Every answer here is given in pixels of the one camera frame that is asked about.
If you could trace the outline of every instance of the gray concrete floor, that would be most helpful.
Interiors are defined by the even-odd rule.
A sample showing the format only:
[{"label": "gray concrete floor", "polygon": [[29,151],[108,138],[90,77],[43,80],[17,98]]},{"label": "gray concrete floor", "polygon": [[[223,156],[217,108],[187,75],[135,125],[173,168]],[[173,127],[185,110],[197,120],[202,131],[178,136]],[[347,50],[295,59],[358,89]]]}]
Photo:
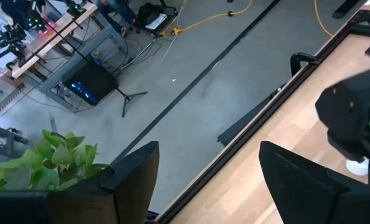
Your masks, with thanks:
[{"label": "gray concrete floor", "polygon": [[[177,8],[182,3],[166,2]],[[248,2],[189,0],[179,25],[185,27],[218,13],[238,11]],[[346,19],[335,20],[331,14],[343,0],[318,2],[323,23],[335,32]],[[123,91],[149,92],[130,105],[125,118],[120,116],[123,98],[117,92],[78,114],[40,105],[21,95],[0,114],[0,125],[17,127],[25,137],[36,140],[41,129],[51,129],[53,116],[58,132],[73,131],[85,135],[85,142],[98,142],[97,161],[109,163],[269,4],[254,0],[240,16],[222,17],[183,32],[163,61],[169,42],[161,41],[163,47],[156,55],[120,76]],[[142,34],[136,38],[142,43],[151,39]],[[282,0],[134,148],[149,141],[160,143],[158,182],[150,209],[161,212],[223,149],[217,143],[218,135],[290,79],[289,59],[293,53],[314,54],[328,38],[316,21],[313,0]],[[29,96],[56,105],[36,91]]]}]

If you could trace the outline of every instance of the green plant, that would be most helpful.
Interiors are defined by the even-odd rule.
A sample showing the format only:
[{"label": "green plant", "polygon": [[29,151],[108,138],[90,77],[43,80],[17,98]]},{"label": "green plant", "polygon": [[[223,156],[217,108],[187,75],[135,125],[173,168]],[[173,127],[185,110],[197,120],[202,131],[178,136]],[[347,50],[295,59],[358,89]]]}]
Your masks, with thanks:
[{"label": "green plant", "polygon": [[0,162],[0,190],[64,190],[107,167],[93,163],[98,144],[80,146],[84,136],[42,130],[42,137],[34,150]]}]

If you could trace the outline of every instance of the wooden plank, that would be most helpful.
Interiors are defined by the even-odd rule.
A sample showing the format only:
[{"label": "wooden plank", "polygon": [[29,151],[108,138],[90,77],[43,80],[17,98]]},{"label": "wooden plank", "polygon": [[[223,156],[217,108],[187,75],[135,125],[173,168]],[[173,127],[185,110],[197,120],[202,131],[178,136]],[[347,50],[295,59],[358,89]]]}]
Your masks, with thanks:
[{"label": "wooden plank", "polygon": [[[370,10],[370,5],[362,9]],[[260,168],[261,141],[366,181],[349,173],[344,157],[327,143],[314,104],[327,86],[370,69],[370,57],[364,54],[369,46],[370,37],[349,35],[171,223],[281,223]]]},{"label": "wooden plank", "polygon": [[[89,18],[92,15],[92,13],[94,13],[98,9],[98,7],[96,5],[88,2],[88,3],[86,3],[86,5],[84,5],[84,9],[86,9],[87,11],[85,11],[79,18],[76,19],[76,22],[78,24],[81,24],[87,18]],[[67,13],[64,14],[56,22],[56,24],[57,24],[56,30],[57,31],[62,30],[65,26],[67,26],[72,21],[72,18],[73,17],[70,14],[67,14]],[[65,36],[69,35],[75,28],[77,28],[77,25],[76,25],[76,23],[73,23],[72,25],[68,26],[68,28],[66,28],[65,30],[63,30],[60,34],[61,34],[62,37],[65,37]],[[50,51],[55,45],[57,45],[62,40],[61,36],[59,36],[59,35],[56,36],[56,37],[54,37],[54,36],[55,35],[53,34],[53,35],[51,35],[48,38],[45,38],[45,39],[37,38],[35,41],[33,41],[25,49],[25,53],[27,54],[26,55],[26,58],[29,58],[31,56],[31,52],[35,52],[40,47],[42,47],[47,41],[49,41],[50,39],[52,39],[52,41],[49,42],[38,53],[38,56],[40,56],[40,57],[43,57],[44,55],[46,55],[48,51]],[[12,68],[12,76],[14,78],[19,78],[27,69],[29,69],[31,66],[33,66],[33,64],[35,64],[38,60],[39,60],[39,58],[37,56],[34,56],[34,57],[32,57],[28,62],[26,62],[20,68],[19,68],[18,64],[16,64]]]}]

